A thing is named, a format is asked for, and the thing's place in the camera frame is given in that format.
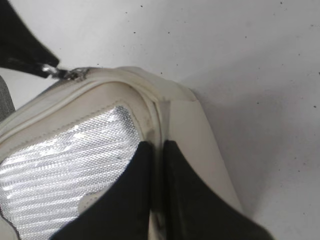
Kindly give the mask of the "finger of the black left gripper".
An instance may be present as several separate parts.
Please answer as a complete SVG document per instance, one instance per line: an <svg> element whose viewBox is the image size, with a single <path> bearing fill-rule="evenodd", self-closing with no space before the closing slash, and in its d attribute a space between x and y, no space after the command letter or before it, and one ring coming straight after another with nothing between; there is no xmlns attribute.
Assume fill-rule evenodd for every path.
<svg viewBox="0 0 320 240"><path fill-rule="evenodd" d="M60 75L59 59L29 31L9 1L0 2L0 67L41 78Z"/></svg>

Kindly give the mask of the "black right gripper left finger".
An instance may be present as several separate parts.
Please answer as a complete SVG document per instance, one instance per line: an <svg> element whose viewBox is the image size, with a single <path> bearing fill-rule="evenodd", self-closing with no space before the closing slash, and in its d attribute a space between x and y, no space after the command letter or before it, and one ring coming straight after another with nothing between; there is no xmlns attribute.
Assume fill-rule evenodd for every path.
<svg viewBox="0 0 320 240"><path fill-rule="evenodd" d="M140 142L127 168L109 190L51 239L148 239L152 157L152 145Z"/></svg>

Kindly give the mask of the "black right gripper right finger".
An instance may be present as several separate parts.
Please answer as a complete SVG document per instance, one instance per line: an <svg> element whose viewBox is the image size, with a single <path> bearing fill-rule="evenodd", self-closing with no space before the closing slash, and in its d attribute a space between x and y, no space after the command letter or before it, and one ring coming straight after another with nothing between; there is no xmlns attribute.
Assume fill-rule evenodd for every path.
<svg viewBox="0 0 320 240"><path fill-rule="evenodd" d="M169 240L271 240L262 226L223 201L198 176L175 141L163 147Z"/></svg>

